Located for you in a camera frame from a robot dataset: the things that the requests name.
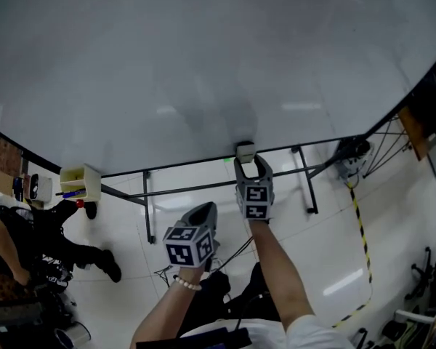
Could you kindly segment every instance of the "floor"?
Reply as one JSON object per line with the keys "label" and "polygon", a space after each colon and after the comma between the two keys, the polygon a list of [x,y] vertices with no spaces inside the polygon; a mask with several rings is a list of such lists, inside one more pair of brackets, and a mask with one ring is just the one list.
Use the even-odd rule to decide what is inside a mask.
{"label": "floor", "polygon": [[[394,124],[390,131],[398,128]],[[396,137],[388,135],[381,151],[385,152]],[[381,138],[372,138],[376,148]],[[303,147],[307,163],[326,160],[329,148]],[[290,151],[262,156],[274,172],[302,164]],[[29,172],[42,171],[30,164]],[[57,177],[45,174],[54,178],[54,192],[58,191]],[[153,172],[149,190],[233,179],[233,162],[218,160]],[[104,179],[103,183],[127,193],[142,192],[141,174]],[[337,180],[334,169],[318,175],[313,185],[319,214],[306,212],[310,196],[303,174],[274,179],[271,228],[298,267],[315,313],[332,325],[368,301],[372,289],[347,188]],[[422,264],[426,246],[436,258],[436,180],[428,161],[418,162],[407,150],[360,180],[355,194],[371,256],[373,295],[371,302],[339,329],[352,337],[363,326],[369,330],[368,339],[374,340],[413,288],[411,264]],[[249,238],[232,186],[154,197],[149,211],[155,235],[161,240],[165,230],[188,209],[206,201],[218,206],[217,240],[221,247],[217,256],[226,260]],[[103,194],[95,220],[88,220],[79,211],[65,224],[65,234],[73,241],[110,247],[123,271],[118,284],[96,267],[74,273],[68,291],[78,304],[79,319],[92,334],[85,348],[127,348],[137,325],[166,291],[165,283],[154,272],[165,268],[168,261],[160,241],[151,245],[146,240],[144,211],[141,206]],[[254,248],[249,247],[225,268],[233,297],[247,284],[257,260]]]}

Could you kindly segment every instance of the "beaded bracelet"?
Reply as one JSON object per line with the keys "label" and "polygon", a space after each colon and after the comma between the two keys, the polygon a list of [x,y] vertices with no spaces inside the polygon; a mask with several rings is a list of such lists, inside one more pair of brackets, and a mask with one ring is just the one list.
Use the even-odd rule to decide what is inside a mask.
{"label": "beaded bracelet", "polygon": [[181,286],[184,286],[188,289],[192,289],[193,291],[200,291],[202,289],[202,286],[200,286],[198,284],[189,283],[188,281],[185,281],[184,279],[182,279],[179,276],[173,276],[173,279],[175,282],[179,283]]}

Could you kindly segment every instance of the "yellow and black striped cable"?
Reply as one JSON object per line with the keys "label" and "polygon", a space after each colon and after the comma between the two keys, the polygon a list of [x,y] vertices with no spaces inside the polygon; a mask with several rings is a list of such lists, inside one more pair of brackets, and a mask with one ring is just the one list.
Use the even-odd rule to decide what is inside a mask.
{"label": "yellow and black striped cable", "polygon": [[360,210],[358,209],[358,203],[357,203],[357,199],[355,198],[354,189],[349,182],[347,183],[347,187],[349,188],[350,197],[352,198],[352,202],[354,203],[354,210],[355,210],[355,214],[357,215],[358,226],[360,228],[360,234],[362,236],[363,251],[365,252],[366,268],[368,270],[368,282],[370,284],[371,293],[370,293],[370,297],[368,298],[367,302],[365,302],[365,304],[362,304],[357,309],[355,309],[351,314],[345,316],[338,323],[333,325],[334,328],[341,326],[341,324],[343,324],[349,318],[353,317],[355,314],[357,314],[359,311],[361,311],[365,306],[368,305],[368,303],[371,301],[371,298],[373,296],[373,275],[371,274],[370,254],[368,253],[368,245],[366,243],[365,231],[363,230],[362,219],[360,218]]}

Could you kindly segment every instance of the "black pants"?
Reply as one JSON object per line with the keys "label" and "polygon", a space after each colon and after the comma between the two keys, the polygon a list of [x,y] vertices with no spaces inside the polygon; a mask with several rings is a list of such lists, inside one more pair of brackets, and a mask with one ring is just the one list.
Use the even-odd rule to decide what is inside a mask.
{"label": "black pants", "polygon": [[[242,294],[226,304],[223,299],[230,291],[230,284],[229,278],[225,274],[212,273],[210,278],[201,282],[201,286],[202,290],[195,293],[187,310],[178,337],[218,319],[260,318],[281,322],[275,303],[268,294],[268,287],[259,262],[254,266],[249,285]],[[266,297],[249,303],[252,298],[259,294],[265,294]]]}
{"label": "black pants", "polygon": [[47,210],[33,210],[36,243],[39,251],[66,265],[95,264],[102,268],[104,254],[101,249],[75,244],[67,240],[62,233],[63,223],[77,210],[78,207],[73,201],[61,201]]}

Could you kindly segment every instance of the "person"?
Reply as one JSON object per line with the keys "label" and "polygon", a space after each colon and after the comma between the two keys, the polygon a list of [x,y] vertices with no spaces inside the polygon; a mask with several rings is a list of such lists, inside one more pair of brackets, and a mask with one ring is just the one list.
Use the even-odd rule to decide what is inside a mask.
{"label": "person", "polygon": [[347,338],[315,316],[296,267],[267,222],[249,221],[249,225],[259,263],[243,294],[224,304],[229,291],[227,276],[212,273],[196,292],[181,280],[195,286],[204,269],[182,268],[179,278],[135,331],[131,349],[138,342],[190,337],[223,328],[232,332],[241,318],[239,327],[248,329],[251,348],[353,348]]}
{"label": "person", "polygon": [[[121,269],[111,251],[74,244],[64,237],[62,225],[77,210],[73,201],[63,200],[43,210],[0,193],[0,272],[27,286],[35,261],[45,255],[71,267],[95,264],[119,282]],[[94,218],[96,204],[87,203],[86,213]]]}

